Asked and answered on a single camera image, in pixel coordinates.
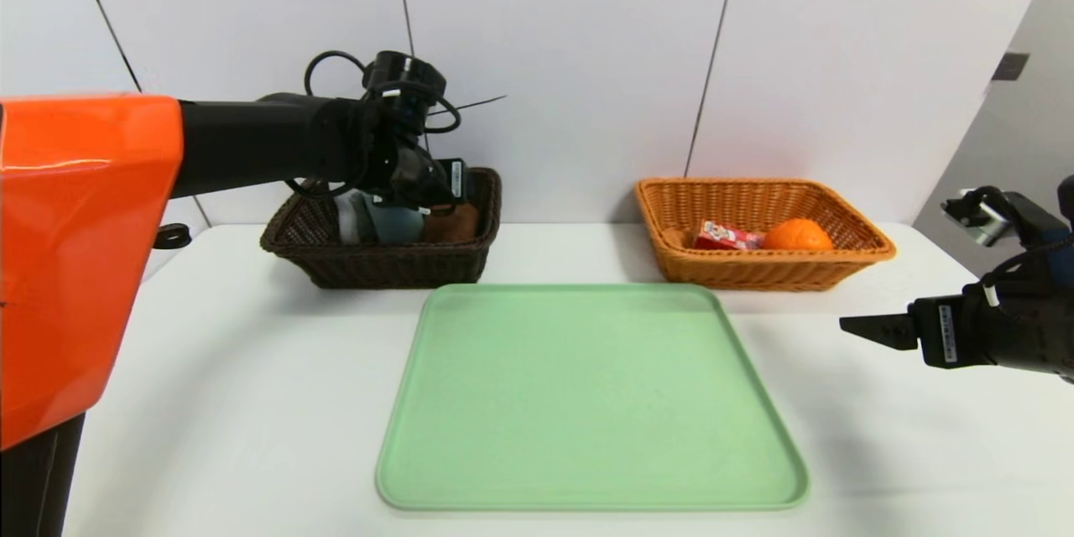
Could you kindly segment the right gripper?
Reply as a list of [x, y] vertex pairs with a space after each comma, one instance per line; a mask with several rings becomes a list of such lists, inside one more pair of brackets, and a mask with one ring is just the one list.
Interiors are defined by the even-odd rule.
[[958, 295], [919, 299], [909, 314], [841, 316], [839, 326], [898, 351], [920, 349], [925, 364], [956, 369], [995, 366], [1044, 373], [1071, 383], [1071, 290], [996, 294], [979, 284]]

